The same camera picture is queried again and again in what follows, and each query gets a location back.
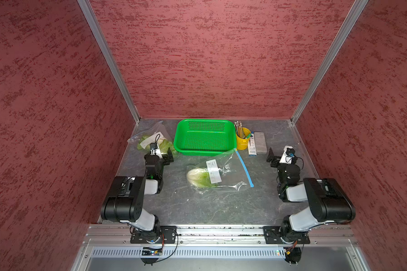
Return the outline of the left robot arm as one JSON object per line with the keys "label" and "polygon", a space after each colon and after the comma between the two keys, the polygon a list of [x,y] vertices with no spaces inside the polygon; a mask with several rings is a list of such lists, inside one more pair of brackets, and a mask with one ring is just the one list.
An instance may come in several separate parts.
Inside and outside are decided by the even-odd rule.
{"label": "left robot arm", "polygon": [[165,154],[152,150],[144,156],[143,176],[116,176],[101,206],[100,217],[127,224],[130,242],[141,245],[166,245],[177,242],[176,227],[162,226],[159,218],[144,209],[144,196],[159,194],[163,188],[163,170],[174,161],[170,149]]}

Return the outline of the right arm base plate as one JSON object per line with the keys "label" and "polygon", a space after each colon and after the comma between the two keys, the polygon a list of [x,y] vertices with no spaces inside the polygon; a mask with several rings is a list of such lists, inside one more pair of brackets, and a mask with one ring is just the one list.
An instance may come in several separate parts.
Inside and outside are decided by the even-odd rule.
{"label": "right arm base plate", "polygon": [[308,232],[293,231],[286,227],[263,227],[263,236],[267,245],[300,245],[310,244]]}

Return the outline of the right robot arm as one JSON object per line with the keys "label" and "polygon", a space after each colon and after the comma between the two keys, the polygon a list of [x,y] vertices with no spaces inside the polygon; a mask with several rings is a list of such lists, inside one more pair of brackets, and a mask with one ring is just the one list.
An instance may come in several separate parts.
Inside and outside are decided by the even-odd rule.
{"label": "right robot arm", "polygon": [[286,146],[282,156],[270,149],[266,161],[277,169],[278,197],[285,203],[308,203],[302,211],[285,216],[281,226],[264,227],[266,243],[309,244],[308,232],[324,224],[349,224],[356,209],[333,178],[300,179],[302,169],[296,164],[295,149]]}

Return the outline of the chinese cabbage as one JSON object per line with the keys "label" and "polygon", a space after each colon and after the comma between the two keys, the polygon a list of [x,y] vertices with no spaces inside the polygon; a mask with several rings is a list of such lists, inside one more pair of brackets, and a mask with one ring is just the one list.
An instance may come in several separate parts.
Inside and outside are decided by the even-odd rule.
{"label": "chinese cabbage", "polygon": [[194,168],[187,172],[187,181],[197,188],[208,188],[213,187],[210,180],[210,175],[207,169]]}
{"label": "chinese cabbage", "polygon": [[151,143],[155,142],[155,140],[156,140],[156,135],[155,134],[151,135],[151,136],[143,135],[138,141],[137,149],[138,150],[150,150],[149,145]]}
{"label": "chinese cabbage", "polygon": [[167,154],[168,150],[170,150],[173,154],[173,156],[177,155],[177,151],[174,148],[174,144],[171,141],[168,141],[167,139],[162,139],[162,140],[158,140],[158,147],[160,149],[160,152],[162,155]]}

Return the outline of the chinese cabbage back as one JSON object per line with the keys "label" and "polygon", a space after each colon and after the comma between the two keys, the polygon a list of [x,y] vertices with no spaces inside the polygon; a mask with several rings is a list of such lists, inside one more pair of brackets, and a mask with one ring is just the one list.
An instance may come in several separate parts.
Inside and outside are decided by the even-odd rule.
{"label": "chinese cabbage back", "polygon": [[207,169],[194,168],[187,172],[187,181],[197,188],[208,188],[213,187],[210,180],[210,175]]}

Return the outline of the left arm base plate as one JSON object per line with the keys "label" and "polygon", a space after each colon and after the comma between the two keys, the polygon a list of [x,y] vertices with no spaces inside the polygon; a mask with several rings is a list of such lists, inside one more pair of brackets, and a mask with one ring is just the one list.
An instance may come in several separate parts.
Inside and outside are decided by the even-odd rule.
{"label": "left arm base plate", "polygon": [[177,237],[177,227],[175,226],[157,226],[152,231],[143,231],[134,229],[130,243],[141,245],[162,245],[174,244]]}

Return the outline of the clear zipper bag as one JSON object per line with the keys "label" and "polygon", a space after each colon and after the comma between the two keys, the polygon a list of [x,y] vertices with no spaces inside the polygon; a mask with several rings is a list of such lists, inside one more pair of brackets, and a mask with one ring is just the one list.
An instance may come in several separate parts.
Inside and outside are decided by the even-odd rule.
{"label": "clear zipper bag", "polygon": [[155,123],[145,131],[133,135],[127,142],[137,151],[144,153],[149,152],[151,145],[156,143],[162,155],[167,154],[168,150],[172,152],[174,157],[178,155],[174,148],[174,140],[162,121]]}
{"label": "clear zipper bag", "polygon": [[190,184],[200,194],[234,193],[254,188],[251,175],[237,149],[214,157],[198,157],[196,162],[187,165],[187,172],[194,168],[207,169],[213,184],[208,188],[197,188]]}

